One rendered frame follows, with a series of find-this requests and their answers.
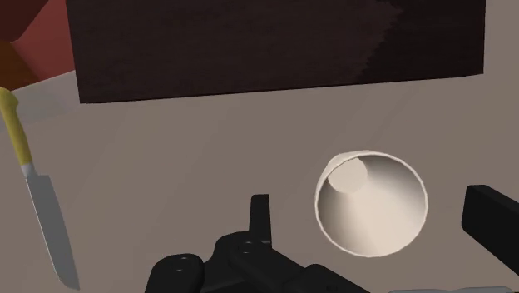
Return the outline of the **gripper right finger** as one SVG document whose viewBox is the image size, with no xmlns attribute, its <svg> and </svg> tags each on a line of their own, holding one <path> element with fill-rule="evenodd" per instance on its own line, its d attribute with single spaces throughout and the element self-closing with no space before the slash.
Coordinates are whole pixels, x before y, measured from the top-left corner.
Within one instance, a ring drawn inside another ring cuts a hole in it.
<svg viewBox="0 0 519 293">
<path fill-rule="evenodd" d="M 519 202 L 487 185 L 470 185 L 462 229 L 519 275 Z"/>
</svg>

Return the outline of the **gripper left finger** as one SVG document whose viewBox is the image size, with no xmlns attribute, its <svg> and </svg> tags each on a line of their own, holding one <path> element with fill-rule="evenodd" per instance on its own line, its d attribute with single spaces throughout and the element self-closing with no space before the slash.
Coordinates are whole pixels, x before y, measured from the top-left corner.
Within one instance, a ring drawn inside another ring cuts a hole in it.
<svg viewBox="0 0 519 293">
<path fill-rule="evenodd" d="M 187 253 L 158 261 L 145 293 L 287 293 L 302 270 L 272 248 L 269 197 L 254 195 L 249 230 L 222 236 L 208 261 Z"/>
</svg>

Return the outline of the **white paper cup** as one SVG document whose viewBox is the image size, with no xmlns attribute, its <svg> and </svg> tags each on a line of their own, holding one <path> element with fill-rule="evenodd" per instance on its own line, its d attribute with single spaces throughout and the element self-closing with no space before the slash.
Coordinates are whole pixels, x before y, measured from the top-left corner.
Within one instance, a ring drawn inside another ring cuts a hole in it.
<svg viewBox="0 0 519 293">
<path fill-rule="evenodd" d="M 404 160 L 379 151 L 351 151 L 334 156 L 324 168 L 314 210 L 319 228 L 340 250 L 382 257 L 419 235 L 428 215 L 428 193 Z"/>
</svg>

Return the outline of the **yellow handled knife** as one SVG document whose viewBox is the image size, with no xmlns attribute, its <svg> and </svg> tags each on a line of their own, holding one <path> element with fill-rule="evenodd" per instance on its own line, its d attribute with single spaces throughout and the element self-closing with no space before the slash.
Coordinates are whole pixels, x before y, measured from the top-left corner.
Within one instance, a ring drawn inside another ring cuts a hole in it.
<svg viewBox="0 0 519 293">
<path fill-rule="evenodd" d="M 72 247 L 52 181 L 49 176 L 37 173 L 26 133 L 17 114 L 17 105 L 18 99 L 14 94 L 0 87 L 0 112 L 27 183 L 53 269 L 63 285 L 79 290 L 80 281 Z"/>
</svg>

